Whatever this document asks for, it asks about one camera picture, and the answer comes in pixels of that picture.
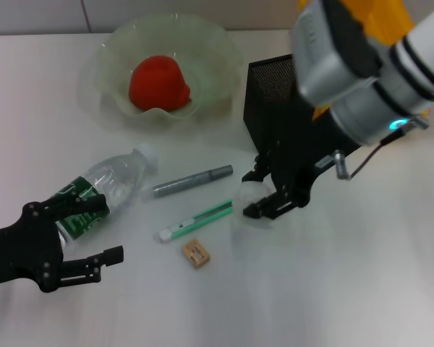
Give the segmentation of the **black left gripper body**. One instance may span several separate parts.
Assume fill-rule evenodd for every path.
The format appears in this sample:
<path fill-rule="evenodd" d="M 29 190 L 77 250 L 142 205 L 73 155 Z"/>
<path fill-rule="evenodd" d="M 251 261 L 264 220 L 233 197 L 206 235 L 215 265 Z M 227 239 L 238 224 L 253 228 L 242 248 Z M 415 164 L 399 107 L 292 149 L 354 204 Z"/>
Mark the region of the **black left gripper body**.
<path fill-rule="evenodd" d="M 59 288 L 62 260 L 55 217 L 44 204 L 27 203 L 14 224 L 0 228 L 0 284 L 29 279 L 51 293 Z"/>

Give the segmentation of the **green glass fruit plate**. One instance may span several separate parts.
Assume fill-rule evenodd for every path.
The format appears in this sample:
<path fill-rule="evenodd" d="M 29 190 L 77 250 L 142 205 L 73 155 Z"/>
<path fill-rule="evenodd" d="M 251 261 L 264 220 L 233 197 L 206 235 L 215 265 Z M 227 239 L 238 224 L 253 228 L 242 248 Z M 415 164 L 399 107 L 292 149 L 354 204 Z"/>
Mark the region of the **green glass fruit plate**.
<path fill-rule="evenodd" d="M 175 111 L 142 111 L 129 99 L 130 77 L 151 56 L 168 56 L 190 87 L 191 101 Z M 96 55 L 94 85 L 131 117 L 183 120 L 229 100 L 239 86 L 242 55 L 219 25 L 193 14 L 150 14 L 116 29 Z"/>

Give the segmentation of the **small wooden pencil sharpener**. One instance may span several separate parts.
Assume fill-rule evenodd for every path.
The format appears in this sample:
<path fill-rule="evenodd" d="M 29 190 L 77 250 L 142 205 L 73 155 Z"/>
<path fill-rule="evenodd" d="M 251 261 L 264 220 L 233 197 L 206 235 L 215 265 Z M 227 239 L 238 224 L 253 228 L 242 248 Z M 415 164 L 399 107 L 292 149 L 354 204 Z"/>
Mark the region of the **small wooden pencil sharpener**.
<path fill-rule="evenodd" d="M 182 254 L 194 269 L 199 269 L 210 261 L 209 252 L 197 239 L 187 242 L 182 247 Z"/>

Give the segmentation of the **grey marker pen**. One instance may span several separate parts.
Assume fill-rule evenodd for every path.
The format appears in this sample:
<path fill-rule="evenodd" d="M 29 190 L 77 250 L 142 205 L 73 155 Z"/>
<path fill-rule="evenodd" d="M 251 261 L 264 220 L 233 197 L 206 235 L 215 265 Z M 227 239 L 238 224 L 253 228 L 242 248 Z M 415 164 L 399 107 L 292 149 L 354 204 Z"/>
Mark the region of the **grey marker pen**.
<path fill-rule="evenodd" d="M 166 197 L 191 188 L 208 184 L 212 181 L 217 181 L 232 175 L 233 172 L 234 169 L 231 165 L 214 168 L 144 189 L 141 191 L 140 196 L 143 200 L 154 200 Z"/>

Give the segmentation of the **green utility knife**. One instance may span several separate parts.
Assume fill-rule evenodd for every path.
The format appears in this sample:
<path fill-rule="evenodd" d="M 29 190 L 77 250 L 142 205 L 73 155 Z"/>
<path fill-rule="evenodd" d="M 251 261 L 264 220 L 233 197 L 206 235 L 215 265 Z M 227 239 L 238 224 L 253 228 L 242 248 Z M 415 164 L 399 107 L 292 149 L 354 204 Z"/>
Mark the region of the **green utility knife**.
<path fill-rule="evenodd" d="M 212 223 L 226 215 L 233 212 L 233 202 L 227 200 L 219 205 L 205 210 L 197 215 L 194 215 L 188 219 L 175 223 L 162 231 L 155 233 L 155 240 L 160 243 L 169 243 L 175 239 L 185 236 L 203 226 Z"/>

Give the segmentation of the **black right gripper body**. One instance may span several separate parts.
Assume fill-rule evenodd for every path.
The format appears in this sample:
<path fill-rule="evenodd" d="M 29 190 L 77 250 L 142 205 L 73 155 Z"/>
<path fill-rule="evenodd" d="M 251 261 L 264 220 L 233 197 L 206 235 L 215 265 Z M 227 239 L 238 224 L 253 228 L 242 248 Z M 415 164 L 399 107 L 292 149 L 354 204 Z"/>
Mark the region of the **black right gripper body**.
<path fill-rule="evenodd" d="M 350 155 L 359 145 L 339 129 L 328 111 L 314 121 L 311 106 L 289 105 L 282 110 L 274 128 L 271 178 L 276 192 L 287 193 L 302 208 L 310 202 L 315 180 L 333 166 L 320 162 L 336 150 Z"/>

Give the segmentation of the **white paper ball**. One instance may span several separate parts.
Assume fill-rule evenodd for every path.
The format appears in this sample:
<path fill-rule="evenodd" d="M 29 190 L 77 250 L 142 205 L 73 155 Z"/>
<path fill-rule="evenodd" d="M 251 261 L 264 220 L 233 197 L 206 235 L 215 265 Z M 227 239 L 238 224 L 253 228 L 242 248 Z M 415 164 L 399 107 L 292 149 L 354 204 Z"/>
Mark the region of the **white paper ball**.
<path fill-rule="evenodd" d="M 271 221 L 265 217 L 252 219 L 243 214 L 243 210 L 272 193 L 272 190 L 262 182 L 244 181 L 233 199 L 234 214 L 236 219 L 252 228 L 267 229 L 271 227 Z"/>

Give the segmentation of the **clear bottle with green label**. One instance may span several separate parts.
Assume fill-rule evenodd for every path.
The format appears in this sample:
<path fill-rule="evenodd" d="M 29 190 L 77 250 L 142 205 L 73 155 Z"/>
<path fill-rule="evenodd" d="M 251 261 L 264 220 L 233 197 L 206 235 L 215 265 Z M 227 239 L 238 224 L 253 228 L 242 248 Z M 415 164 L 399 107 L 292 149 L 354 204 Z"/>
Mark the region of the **clear bottle with green label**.
<path fill-rule="evenodd" d="M 115 155 L 89 168 L 59 193 L 75 193 L 81 200 L 104 195 L 107 208 L 102 212 L 69 216 L 56 222 L 63 247 L 90 232 L 110 215 L 117 214 L 140 191 L 144 180 L 158 170 L 156 151 L 141 144 L 132 152 Z"/>

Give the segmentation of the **black mesh pen holder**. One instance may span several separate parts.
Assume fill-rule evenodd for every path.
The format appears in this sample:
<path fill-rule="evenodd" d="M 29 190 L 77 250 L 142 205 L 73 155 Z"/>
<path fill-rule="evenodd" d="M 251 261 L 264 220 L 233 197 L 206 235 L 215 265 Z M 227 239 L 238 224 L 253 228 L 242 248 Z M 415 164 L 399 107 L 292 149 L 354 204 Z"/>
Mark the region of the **black mesh pen holder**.
<path fill-rule="evenodd" d="M 243 120 L 257 151 L 263 146 L 264 129 L 272 123 L 271 109 L 289 99 L 295 82 L 291 54 L 249 64 Z"/>

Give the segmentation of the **yellow plastic bin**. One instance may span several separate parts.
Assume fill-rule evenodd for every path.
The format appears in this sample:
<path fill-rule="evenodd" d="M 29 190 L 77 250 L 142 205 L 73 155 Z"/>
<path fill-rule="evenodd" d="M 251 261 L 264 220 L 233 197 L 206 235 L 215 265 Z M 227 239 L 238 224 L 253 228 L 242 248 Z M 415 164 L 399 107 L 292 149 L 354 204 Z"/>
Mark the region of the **yellow plastic bin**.
<path fill-rule="evenodd" d="M 340 0 L 358 20 L 369 38 L 391 45 L 407 34 L 414 24 L 403 0 Z"/>

